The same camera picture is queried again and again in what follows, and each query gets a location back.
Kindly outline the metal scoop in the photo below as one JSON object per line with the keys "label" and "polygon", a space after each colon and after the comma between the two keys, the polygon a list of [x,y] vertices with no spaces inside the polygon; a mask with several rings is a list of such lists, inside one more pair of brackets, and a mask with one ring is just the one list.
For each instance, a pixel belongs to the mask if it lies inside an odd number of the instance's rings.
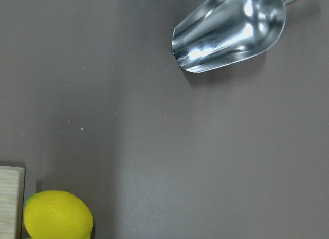
{"label": "metal scoop", "polygon": [[296,0],[206,0],[173,30],[178,65],[202,73],[253,58],[280,38]]}

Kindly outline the yellow lemon near board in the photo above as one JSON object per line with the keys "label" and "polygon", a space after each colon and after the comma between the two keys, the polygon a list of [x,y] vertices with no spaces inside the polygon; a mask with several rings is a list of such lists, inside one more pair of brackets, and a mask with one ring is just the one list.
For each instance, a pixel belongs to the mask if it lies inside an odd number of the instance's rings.
{"label": "yellow lemon near board", "polygon": [[31,238],[91,238],[93,216],[88,206],[67,191],[48,190],[26,200],[23,214]]}

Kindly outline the bamboo cutting board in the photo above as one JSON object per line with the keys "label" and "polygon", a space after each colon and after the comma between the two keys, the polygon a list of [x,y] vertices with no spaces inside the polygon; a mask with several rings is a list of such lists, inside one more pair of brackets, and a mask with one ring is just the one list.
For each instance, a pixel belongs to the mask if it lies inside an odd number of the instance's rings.
{"label": "bamboo cutting board", "polygon": [[21,237],[25,169],[1,166],[1,238]]}

